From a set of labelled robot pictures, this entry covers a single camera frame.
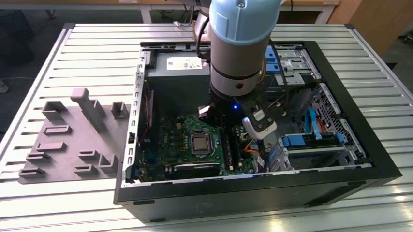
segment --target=small chip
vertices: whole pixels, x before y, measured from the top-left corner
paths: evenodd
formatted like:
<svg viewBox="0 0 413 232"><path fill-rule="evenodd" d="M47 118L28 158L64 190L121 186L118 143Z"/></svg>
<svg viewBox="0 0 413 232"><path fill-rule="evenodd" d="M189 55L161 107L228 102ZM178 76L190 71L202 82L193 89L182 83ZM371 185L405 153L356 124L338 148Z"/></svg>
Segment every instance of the small chip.
<svg viewBox="0 0 413 232"><path fill-rule="evenodd" d="M194 150L195 151L207 150L207 138L206 137L194 138Z"/></svg>

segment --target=motherboard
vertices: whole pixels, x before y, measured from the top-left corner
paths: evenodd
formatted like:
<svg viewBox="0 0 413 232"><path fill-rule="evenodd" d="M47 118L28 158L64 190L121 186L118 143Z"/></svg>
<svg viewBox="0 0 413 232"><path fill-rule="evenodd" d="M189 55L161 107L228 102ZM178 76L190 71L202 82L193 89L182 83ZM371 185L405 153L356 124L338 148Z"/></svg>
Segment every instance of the motherboard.
<svg viewBox="0 0 413 232"><path fill-rule="evenodd" d="M190 178L203 177L210 172L221 176L253 173L250 153L244 153L248 140L242 139L246 133L242 125L233 128L242 152L233 165L232 153L225 152L221 129L199 121L197 115L163 117L159 124L158 144L143 151L146 165L141 170L147 172L146 181L174 179L171 174L177 171L187 171Z"/></svg>

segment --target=red cable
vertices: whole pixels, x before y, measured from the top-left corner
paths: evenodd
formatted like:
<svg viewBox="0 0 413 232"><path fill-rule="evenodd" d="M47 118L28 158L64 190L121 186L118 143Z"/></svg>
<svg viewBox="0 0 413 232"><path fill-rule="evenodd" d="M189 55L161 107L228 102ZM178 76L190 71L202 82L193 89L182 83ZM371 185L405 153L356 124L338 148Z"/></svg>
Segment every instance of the red cable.
<svg viewBox="0 0 413 232"><path fill-rule="evenodd" d="M143 142L143 138L145 138L145 136L147 135L147 131L149 131L149 128L150 128L150 108L149 108L149 97L147 97L147 95L145 95L145 102L146 102L146 111L147 111L147 127L146 127L146 129L145 129L145 132L143 132L143 136L142 136L142 138L141 138L141 142L139 143L142 143Z"/></svg>

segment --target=floor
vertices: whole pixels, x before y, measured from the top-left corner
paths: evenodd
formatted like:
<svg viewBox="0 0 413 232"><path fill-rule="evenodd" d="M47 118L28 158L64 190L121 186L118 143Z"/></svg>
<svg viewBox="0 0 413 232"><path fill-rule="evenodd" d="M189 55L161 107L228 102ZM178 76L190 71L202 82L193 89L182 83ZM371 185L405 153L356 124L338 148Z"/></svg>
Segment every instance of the floor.
<svg viewBox="0 0 413 232"><path fill-rule="evenodd" d="M182 11L169 13L169 18L162 17L158 11L153 11L154 23L170 23L182 16ZM35 53L35 59L27 65L11 67L0 60L0 79L10 86L10 91L0 94L0 140L14 120L26 94L30 90L55 40L66 22L73 23L142 23L141 13L135 10L122 11L56 11L56 18L48 19L44 11L24 11L27 20L32 26L35 37L28 45ZM404 44L397 40L383 56L385 62L397 62L395 73L413 90L413 44Z"/></svg>

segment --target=wooden table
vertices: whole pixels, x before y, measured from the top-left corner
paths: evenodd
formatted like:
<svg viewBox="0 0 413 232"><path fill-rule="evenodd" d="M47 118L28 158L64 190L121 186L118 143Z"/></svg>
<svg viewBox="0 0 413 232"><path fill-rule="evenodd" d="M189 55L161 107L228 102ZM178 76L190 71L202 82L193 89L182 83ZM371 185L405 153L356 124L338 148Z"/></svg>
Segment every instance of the wooden table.
<svg viewBox="0 0 413 232"><path fill-rule="evenodd" d="M316 23L326 24L341 0L294 0L294 11L320 12ZM292 10L292 1L282 11ZM141 10L143 23L151 23L151 10L183 10L183 4L165 0L0 0L0 9L20 10Z"/></svg>

